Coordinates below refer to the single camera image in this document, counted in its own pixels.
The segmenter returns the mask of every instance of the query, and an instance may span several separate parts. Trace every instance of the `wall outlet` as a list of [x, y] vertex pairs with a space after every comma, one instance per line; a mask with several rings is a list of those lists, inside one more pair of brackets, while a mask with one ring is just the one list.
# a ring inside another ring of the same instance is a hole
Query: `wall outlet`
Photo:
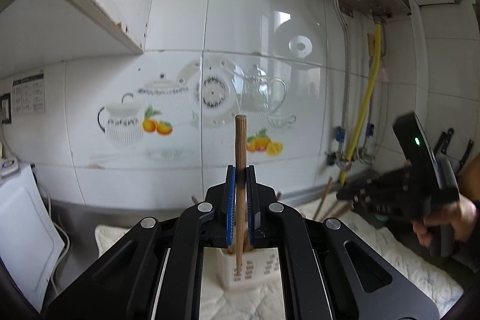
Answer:
[[11, 96], [9, 92], [0, 96], [0, 117], [2, 124], [11, 124]]

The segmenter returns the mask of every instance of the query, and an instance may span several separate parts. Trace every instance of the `chopstick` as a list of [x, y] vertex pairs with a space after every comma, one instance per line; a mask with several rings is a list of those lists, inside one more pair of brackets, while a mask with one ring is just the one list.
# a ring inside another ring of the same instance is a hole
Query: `chopstick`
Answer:
[[339, 209], [338, 211], [336, 211], [334, 214], [332, 214], [331, 216], [325, 216], [325, 218], [332, 218], [332, 219], [339, 219], [341, 217], [343, 217], [343, 215], [349, 211], [352, 211], [353, 210], [353, 203], [352, 202], [348, 202], [346, 205], [344, 205], [341, 209]]
[[245, 234], [245, 199], [247, 171], [247, 116], [235, 116], [235, 254], [237, 275], [241, 275]]
[[332, 183], [333, 183], [333, 178], [330, 177], [328, 178], [328, 183], [327, 187], [325, 188], [323, 194], [322, 194], [322, 199], [320, 199], [320, 202], [318, 203], [317, 210], [315, 211], [312, 220], [316, 221], [318, 215], [320, 214], [320, 210], [322, 209], [323, 203], [325, 202], [325, 199], [327, 198], [328, 193], [330, 193], [330, 189], [332, 188]]
[[336, 199], [335, 202], [333, 203], [333, 205], [330, 207], [330, 209], [328, 209], [327, 212], [320, 219], [320, 221], [323, 221], [324, 219], [327, 218], [327, 216], [330, 216], [332, 214], [332, 211], [338, 206], [339, 203], [340, 203], [340, 201]]

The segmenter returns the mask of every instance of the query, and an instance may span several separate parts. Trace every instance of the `human hand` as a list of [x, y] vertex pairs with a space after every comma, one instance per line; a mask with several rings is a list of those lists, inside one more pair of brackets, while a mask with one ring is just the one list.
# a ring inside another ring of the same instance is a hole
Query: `human hand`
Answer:
[[413, 231], [417, 234], [420, 244], [428, 247], [433, 239], [433, 235], [428, 232], [428, 227], [451, 224], [454, 230], [454, 240], [466, 242], [472, 235], [477, 218], [475, 204], [460, 194], [459, 201], [433, 211], [425, 216], [422, 222], [414, 221]]

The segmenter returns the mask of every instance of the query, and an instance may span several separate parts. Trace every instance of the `silver screw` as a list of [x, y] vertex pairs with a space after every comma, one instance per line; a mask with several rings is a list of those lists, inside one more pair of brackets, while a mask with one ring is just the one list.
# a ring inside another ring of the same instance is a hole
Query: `silver screw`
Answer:
[[325, 225], [327, 226], [327, 228], [330, 228], [330, 229], [338, 229], [342, 224], [337, 219], [328, 219]]
[[201, 204], [198, 204], [197, 208], [199, 211], [206, 213], [208, 211], [211, 211], [213, 209], [213, 206], [209, 202], [202, 202]]
[[140, 222], [140, 225], [143, 227], [143, 228], [153, 228], [155, 226], [155, 219], [153, 217], [145, 217], [141, 222]]
[[283, 211], [283, 205], [278, 202], [273, 202], [268, 205], [268, 209], [274, 211], [275, 213], [280, 213], [281, 211]]

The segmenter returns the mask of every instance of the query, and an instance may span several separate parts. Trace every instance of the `blue gripper pad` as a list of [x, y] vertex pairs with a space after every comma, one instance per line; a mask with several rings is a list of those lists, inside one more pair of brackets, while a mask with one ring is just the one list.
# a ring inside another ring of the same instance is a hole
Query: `blue gripper pad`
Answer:
[[229, 165], [226, 169], [226, 183], [228, 204], [226, 211], [226, 244], [230, 247], [233, 242], [233, 223], [235, 219], [235, 167]]
[[247, 216], [248, 216], [248, 239], [250, 241], [250, 245], [254, 246], [254, 239], [255, 239], [255, 216], [254, 216], [254, 209], [251, 205], [252, 202], [252, 195], [251, 195], [251, 176], [250, 170], [247, 168]]

